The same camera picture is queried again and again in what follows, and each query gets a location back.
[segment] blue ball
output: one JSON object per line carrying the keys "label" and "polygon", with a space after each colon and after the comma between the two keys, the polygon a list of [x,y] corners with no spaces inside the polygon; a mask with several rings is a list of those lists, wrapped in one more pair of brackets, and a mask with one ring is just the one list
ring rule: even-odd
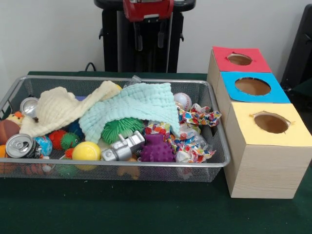
{"label": "blue ball", "polygon": [[82,132],[82,129],[80,128],[78,119],[68,125],[68,132],[75,133],[81,140],[84,139],[84,134]]}
{"label": "blue ball", "polygon": [[41,153],[43,156],[49,156],[52,152],[52,141],[50,138],[47,136],[39,136],[34,139],[41,146]]}

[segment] yellow toy duck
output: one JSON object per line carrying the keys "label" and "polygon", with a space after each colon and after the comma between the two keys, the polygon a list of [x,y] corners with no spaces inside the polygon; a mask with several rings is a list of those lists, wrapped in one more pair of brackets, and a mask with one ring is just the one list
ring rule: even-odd
{"label": "yellow toy duck", "polygon": [[19,111],[15,112],[14,114],[10,114],[7,120],[15,122],[19,127],[21,126],[21,122],[23,121],[23,114]]}

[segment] white wall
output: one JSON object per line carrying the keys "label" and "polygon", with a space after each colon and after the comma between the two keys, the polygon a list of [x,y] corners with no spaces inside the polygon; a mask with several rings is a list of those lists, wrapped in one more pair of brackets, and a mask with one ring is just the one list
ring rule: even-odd
{"label": "white wall", "polygon": [[[259,47],[279,79],[309,0],[197,0],[186,12],[179,72],[206,73],[213,45]],[[103,70],[93,0],[0,1],[0,96],[28,71]]]}
{"label": "white wall", "polygon": [[205,73],[210,48],[260,48],[278,80],[293,45],[304,7],[311,0],[197,0],[184,13],[178,71]]}

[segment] round hole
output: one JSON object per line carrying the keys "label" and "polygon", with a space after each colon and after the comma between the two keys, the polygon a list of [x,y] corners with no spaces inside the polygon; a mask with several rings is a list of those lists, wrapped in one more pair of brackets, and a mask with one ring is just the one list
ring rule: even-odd
{"label": "round hole", "polygon": [[240,91],[255,96],[266,95],[271,91],[271,87],[267,82],[252,77],[237,80],[235,86]]}
{"label": "round hole", "polygon": [[288,123],[283,117],[276,114],[266,113],[254,117],[255,123],[269,133],[283,133],[288,129]]}
{"label": "round hole", "polygon": [[235,65],[240,65],[240,66],[247,66],[250,65],[251,62],[253,61],[251,59],[251,57],[247,56],[247,55],[242,55],[242,54],[230,54],[228,56],[228,60],[235,64]]}

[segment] blue paper top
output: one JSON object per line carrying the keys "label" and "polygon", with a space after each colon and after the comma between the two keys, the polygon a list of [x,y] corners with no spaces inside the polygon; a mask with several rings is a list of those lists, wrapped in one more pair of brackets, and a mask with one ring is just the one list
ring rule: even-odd
{"label": "blue paper top", "polygon": [[[231,99],[244,102],[290,103],[288,97],[272,73],[221,72],[225,87]],[[235,86],[242,78],[255,78],[267,83],[271,91],[265,95],[250,95]]]}

